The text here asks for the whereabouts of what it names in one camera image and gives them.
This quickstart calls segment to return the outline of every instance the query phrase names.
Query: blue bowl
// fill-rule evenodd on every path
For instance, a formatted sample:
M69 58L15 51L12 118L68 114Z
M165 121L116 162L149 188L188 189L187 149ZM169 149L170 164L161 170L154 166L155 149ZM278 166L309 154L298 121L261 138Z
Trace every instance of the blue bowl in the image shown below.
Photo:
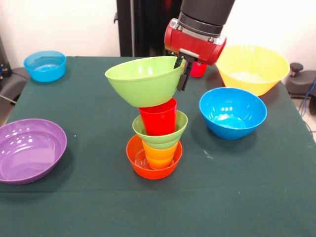
M37 52L24 60L24 67L38 82L55 81L65 74L66 56L57 51Z
M250 134L267 117L267 107L258 96L230 87L206 92L199 109L213 133L227 140Z

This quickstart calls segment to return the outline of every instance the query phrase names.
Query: green bowl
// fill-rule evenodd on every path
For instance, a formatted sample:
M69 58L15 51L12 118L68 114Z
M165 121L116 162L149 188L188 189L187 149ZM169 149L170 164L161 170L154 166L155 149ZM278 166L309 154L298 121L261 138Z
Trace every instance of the green bowl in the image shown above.
M105 72L114 90L131 106L152 107L169 101L176 92L185 60L174 69L177 57L161 56L118 64Z
M164 136L149 136L146 134L145 126L141 116L133 122L135 133L150 147L155 149L168 149L175 145L179 140L188 124L188 117L177 110L176 131Z

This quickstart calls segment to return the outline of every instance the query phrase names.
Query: green tablecloth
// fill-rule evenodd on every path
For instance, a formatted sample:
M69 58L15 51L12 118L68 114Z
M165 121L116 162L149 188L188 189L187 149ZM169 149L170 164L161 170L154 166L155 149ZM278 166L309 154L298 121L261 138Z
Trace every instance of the green tablecloth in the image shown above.
M198 109L221 81L214 67L177 92L189 124L175 172L139 177L125 148L139 114L104 72L131 58L68 57L65 76L29 81L9 121L42 118L65 130L55 169L23 186L0 185L2 237L316 236L316 146L284 86L262 97L266 121L236 141L214 136Z

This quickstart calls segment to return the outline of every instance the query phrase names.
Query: yellow bowl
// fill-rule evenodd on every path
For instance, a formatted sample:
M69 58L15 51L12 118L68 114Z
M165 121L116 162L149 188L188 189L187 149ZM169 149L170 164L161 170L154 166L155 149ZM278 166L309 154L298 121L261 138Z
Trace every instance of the yellow bowl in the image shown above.
M290 71L283 56L256 45L225 47L216 66L226 87L244 89L256 96L267 93Z

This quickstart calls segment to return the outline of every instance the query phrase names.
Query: tabletop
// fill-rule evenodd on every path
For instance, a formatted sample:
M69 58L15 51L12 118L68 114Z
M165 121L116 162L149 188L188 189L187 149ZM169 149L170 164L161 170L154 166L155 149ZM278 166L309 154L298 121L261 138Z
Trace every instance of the tabletop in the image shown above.
M213 135L200 97L222 86L216 67L176 92L189 118L183 156L162 180L132 169L126 144L139 115L104 72L123 57L68 57L66 74L30 80L9 122L48 119L66 132L57 166L27 185L0 184L0 233L8 237L316 236L316 145L282 83L261 98L265 122L235 141Z

